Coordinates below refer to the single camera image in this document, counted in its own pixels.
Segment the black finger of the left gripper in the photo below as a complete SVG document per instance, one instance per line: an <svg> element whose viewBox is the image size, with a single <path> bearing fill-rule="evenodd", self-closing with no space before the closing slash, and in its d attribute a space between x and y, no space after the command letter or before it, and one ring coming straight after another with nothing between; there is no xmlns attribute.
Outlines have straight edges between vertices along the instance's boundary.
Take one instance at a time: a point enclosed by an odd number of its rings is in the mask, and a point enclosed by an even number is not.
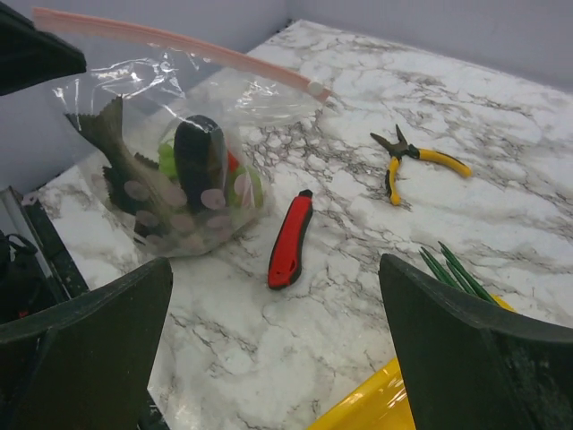
<svg viewBox="0 0 573 430"><path fill-rule="evenodd" d="M84 54L31 20L1 5L1 94L7 95L56 78L84 73Z"/></svg>

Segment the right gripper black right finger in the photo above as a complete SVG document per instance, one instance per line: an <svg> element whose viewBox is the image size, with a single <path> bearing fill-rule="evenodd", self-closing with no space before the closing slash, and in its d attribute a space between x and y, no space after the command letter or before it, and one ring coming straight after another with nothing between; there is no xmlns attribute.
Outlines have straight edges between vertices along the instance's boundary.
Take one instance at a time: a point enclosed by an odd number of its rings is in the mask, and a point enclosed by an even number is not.
<svg viewBox="0 0 573 430"><path fill-rule="evenodd" d="M392 254L379 280L418 429L570 429L572 330L448 286Z"/></svg>

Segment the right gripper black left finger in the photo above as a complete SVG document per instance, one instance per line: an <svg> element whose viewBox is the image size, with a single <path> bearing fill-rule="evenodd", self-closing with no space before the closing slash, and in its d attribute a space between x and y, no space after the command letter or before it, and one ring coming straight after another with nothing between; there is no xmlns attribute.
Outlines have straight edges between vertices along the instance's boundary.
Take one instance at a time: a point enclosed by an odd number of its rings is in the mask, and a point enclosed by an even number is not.
<svg viewBox="0 0 573 430"><path fill-rule="evenodd" d="M1 327L3 429L134 429L173 287L157 258Z"/></svg>

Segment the grey toy fish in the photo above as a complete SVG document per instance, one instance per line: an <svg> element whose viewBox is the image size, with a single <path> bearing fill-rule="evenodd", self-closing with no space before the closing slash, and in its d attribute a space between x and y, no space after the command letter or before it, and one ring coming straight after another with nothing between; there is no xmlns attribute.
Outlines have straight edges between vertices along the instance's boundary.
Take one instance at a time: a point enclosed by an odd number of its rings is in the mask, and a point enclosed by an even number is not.
<svg viewBox="0 0 573 430"><path fill-rule="evenodd" d="M97 114L70 113L64 117L75 131L100 151L111 205L135 218L133 233L140 241L176 240L199 231L188 211L183 190L159 170L159 164L128 149L123 136L124 98L116 96Z"/></svg>

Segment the clear zip top bag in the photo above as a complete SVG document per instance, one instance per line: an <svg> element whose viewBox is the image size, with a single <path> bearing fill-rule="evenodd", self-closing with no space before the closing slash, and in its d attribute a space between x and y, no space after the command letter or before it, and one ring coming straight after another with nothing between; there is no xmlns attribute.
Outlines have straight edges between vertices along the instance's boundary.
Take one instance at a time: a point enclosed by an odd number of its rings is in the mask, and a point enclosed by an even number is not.
<svg viewBox="0 0 573 430"><path fill-rule="evenodd" d="M201 255L268 208L242 132L291 125L329 98L322 83L174 32L37 7L37 29L79 45L86 69L52 95L93 193L144 252Z"/></svg>

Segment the purple toy eggplant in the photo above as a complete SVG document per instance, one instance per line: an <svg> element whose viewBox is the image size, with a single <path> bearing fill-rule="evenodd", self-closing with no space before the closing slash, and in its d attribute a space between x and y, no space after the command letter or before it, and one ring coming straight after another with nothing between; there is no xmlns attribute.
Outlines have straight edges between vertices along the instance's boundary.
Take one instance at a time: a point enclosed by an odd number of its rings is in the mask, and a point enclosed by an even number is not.
<svg viewBox="0 0 573 430"><path fill-rule="evenodd" d="M206 211L202 194L221 191L227 172L227 146L221 127L207 116L185 118L175 129L174 161L190 213Z"/></svg>

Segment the orange toy carrot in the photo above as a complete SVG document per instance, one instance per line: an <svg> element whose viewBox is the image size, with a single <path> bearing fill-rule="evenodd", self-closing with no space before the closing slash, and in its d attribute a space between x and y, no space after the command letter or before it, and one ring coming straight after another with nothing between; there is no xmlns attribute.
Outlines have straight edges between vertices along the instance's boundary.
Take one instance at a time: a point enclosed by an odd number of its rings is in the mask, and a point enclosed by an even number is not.
<svg viewBox="0 0 573 430"><path fill-rule="evenodd" d="M230 150L227 152L227 167L230 173L236 172L236 170L240 167L240 162Z"/></svg>

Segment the green toy grapes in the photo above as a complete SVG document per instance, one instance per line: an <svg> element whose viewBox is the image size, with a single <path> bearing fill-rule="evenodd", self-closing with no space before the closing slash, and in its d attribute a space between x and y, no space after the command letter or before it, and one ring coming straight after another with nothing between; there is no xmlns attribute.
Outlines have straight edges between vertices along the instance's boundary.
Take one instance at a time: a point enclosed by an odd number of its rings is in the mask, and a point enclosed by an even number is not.
<svg viewBox="0 0 573 430"><path fill-rule="evenodd" d="M172 182L179 184L174 161L174 139L163 141L158 147L159 171ZM225 208L260 208L264 203L262 182L256 171L240 162L240 167L234 173L225 173L225 183L221 191L205 191L201 198L207 205L207 211L223 210Z"/></svg>

